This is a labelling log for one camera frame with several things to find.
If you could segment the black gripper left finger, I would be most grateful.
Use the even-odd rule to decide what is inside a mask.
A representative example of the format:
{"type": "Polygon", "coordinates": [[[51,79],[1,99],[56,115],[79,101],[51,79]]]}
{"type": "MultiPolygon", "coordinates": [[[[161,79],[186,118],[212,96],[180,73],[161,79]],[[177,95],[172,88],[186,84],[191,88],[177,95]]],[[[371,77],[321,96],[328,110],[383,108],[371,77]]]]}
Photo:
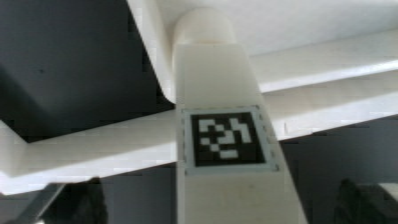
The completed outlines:
{"type": "Polygon", "coordinates": [[[10,224],[108,224],[99,178],[49,184],[10,224]]]}

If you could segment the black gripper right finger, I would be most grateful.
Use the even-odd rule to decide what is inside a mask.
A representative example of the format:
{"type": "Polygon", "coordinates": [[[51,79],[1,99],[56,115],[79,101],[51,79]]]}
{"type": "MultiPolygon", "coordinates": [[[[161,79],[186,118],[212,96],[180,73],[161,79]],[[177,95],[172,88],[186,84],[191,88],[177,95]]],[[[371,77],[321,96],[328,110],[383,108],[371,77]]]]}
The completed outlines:
{"type": "Polygon", "coordinates": [[[333,224],[398,224],[398,200],[378,184],[340,181],[333,224]]]}

